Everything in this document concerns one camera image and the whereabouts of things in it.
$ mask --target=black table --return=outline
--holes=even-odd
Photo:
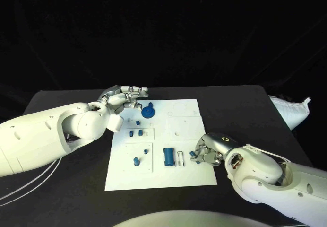
[[[94,101],[100,92],[40,91],[24,114]],[[310,165],[261,87],[151,88],[148,99],[197,99],[205,132],[225,133],[238,142],[250,143],[297,164]],[[267,205],[251,204],[238,197],[223,166],[214,167],[217,185],[104,192],[110,142],[112,132],[106,130],[96,141],[63,157],[44,184],[19,200],[0,207],[1,226],[112,226],[165,210],[215,211],[273,226],[297,223]],[[0,178],[0,197],[27,183],[44,168]]]

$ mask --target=blue object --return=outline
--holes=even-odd
[[[135,157],[133,158],[133,166],[138,166],[139,165],[139,160],[138,160],[138,158]]]
[[[188,154],[189,154],[189,156],[195,156],[194,151],[191,151]]]
[[[148,103],[148,106],[142,108],[140,116],[143,118],[151,118],[153,116],[153,108],[152,108],[152,104],[151,103]]]
[[[164,153],[164,166],[175,166],[174,149],[172,148],[164,148],[162,153]]]

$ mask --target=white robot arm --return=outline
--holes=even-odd
[[[96,140],[104,129],[117,132],[123,107],[140,110],[148,89],[113,86],[96,102],[73,103],[11,119],[0,125],[0,177],[34,169]]]
[[[282,163],[266,155],[283,159]],[[327,172],[290,163],[283,157],[223,134],[204,134],[191,161],[213,166],[224,161],[227,178],[240,197],[264,203],[285,216],[316,227],[327,225]]]

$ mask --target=robotic hand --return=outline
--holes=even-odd
[[[96,102],[73,103],[24,115],[0,125],[0,177],[34,169],[96,140],[104,129],[117,132],[123,108],[140,110],[148,89],[113,86]]]
[[[282,163],[266,154],[280,158]],[[227,178],[238,196],[264,203],[309,226],[327,224],[327,172],[290,163],[283,157],[223,134],[204,134],[191,161],[217,166],[224,161]]]

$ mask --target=black backdrop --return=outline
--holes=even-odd
[[[1,121],[38,90],[259,84],[289,101],[312,98],[295,133],[310,157],[327,72],[322,4],[14,0],[1,9]]]

